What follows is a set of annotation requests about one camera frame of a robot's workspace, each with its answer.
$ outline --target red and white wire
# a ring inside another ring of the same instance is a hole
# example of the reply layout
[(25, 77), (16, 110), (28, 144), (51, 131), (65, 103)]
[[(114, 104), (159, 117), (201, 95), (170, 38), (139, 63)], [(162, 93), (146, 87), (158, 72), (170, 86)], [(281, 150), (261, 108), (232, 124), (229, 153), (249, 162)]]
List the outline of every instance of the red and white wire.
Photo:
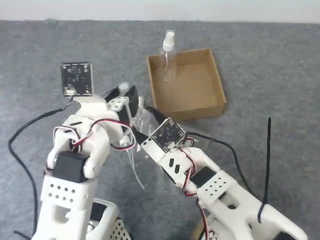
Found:
[(124, 123), (124, 122), (121, 122), (121, 121), (118, 121), (118, 120), (114, 120), (114, 119), (109, 119), (109, 118), (101, 118), (101, 119), (98, 119), (96, 120), (90, 127), (88, 133), (80, 138), (79, 140), (77, 140), (76, 142), (73, 143), (74, 146), (78, 146), (80, 145), (81, 143), (83, 143), (87, 138), (90, 137), (90, 135), (93, 133), (93, 127), (96, 125), (96, 124), (100, 124), (100, 123), (112, 123), (112, 124), (117, 124), (117, 125), (120, 125), (122, 127), (125, 127), (127, 129), (129, 129), (130, 131), (130, 134), (132, 136), (132, 139), (133, 139), (133, 143), (130, 144), (129, 146), (126, 146), (126, 147), (117, 147), (117, 146), (113, 146), (111, 145), (113, 148), (117, 149), (117, 150), (120, 150), (120, 151), (126, 151), (126, 150), (129, 150), (129, 149), (132, 149), (135, 145), (136, 145), (136, 137), (132, 131), (132, 128)]
[(198, 206), (201, 216), (202, 216), (202, 221), (203, 221), (203, 227), (204, 227), (204, 233), (205, 233), (205, 239), (209, 240), (209, 228), (208, 228), (208, 221), (207, 217), (205, 214), (205, 211), (202, 209), (202, 207), (199, 204), (199, 198), (196, 199), (196, 205)]
[(181, 152), (183, 152), (185, 154), (185, 156), (190, 160), (190, 162), (192, 163), (192, 173), (191, 176), (193, 176), (196, 171), (197, 171), (197, 164), (195, 162), (195, 160), (192, 159), (192, 157), (190, 157), (182, 148), (179, 148)]
[[(190, 157), (182, 148), (180, 148), (180, 151), (183, 152), (185, 154), (185, 156), (190, 160), (190, 162), (192, 163), (192, 167), (190, 167), (187, 170), (186, 176), (185, 176), (185, 180), (184, 180), (184, 184), (182, 187), (182, 192), (184, 193), (184, 195), (186, 197), (191, 197), (191, 196), (195, 196), (197, 195), (196, 192), (189, 192), (187, 190), (187, 185), (189, 183), (190, 177), (192, 175), (194, 175), (197, 171), (197, 164), (196, 162), (192, 159), (192, 157)], [(207, 217), (205, 214), (205, 211), (202, 209), (202, 207), (199, 205), (199, 198), (197, 198), (196, 200), (196, 205), (198, 206), (198, 208), (200, 209), (201, 212), (201, 216), (202, 216), (202, 220), (203, 220), (203, 226), (204, 226), (204, 231), (205, 231), (205, 239), (209, 240), (209, 228), (208, 228), (208, 222), (207, 222)]]
[(80, 135), (79, 135), (77, 129), (75, 129), (75, 128), (71, 127), (71, 126), (60, 125), (60, 126), (56, 126), (56, 127), (53, 129), (53, 133), (52, 133), (52, 135), (53, 135), (53, 142), (55, 142), (56, 132), (57, 132), (58, 129), (63, 129), (63, 130), (71, 131), (72, 133), (75, 134), (75, 136), (76, 136), (76, 138), (77, 138), (77, 141), (80, 140)]

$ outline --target white wall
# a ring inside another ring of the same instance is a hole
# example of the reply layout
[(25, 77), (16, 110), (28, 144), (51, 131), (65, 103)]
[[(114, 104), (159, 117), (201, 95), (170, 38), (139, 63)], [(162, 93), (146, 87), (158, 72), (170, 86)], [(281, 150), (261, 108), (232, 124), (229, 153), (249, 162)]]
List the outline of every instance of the white wall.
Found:
[(0, 0), (0, 19), (320, 23), (320, 0)]

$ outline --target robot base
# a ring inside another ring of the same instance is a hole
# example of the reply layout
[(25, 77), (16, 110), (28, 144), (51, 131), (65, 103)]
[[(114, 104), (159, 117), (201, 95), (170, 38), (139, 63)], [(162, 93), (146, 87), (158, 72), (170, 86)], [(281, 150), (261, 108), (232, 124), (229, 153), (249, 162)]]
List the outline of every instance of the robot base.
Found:
[(132, 240), (113, 202), (95, 198), (86, 240)]

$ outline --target white bracket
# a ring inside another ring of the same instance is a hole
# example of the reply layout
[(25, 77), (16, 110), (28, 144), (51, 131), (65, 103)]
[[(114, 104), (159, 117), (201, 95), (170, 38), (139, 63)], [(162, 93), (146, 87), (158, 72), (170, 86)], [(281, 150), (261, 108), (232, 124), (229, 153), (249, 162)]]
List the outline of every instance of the white bracket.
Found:
[(198, 188), (197, 195), (201, 202), (210, 209), (212, 204), (234, 184), (238, 184), (225, 171), (217, 172), (202, 187)]

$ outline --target circuit board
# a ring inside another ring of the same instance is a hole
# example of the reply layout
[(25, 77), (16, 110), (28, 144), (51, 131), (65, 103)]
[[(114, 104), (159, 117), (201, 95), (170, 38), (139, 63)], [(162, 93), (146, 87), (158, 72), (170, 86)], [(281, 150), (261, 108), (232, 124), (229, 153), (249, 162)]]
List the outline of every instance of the circuit board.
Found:
[(61, 77), (62, 92), (65, 97), (91, 97), (93, 95), (93, 78), (91, 63), (62, 63)]
[(169, 152), (185, 136), (185, 132), (171, 118), (166, 119), (150, 136), (165, 152)]

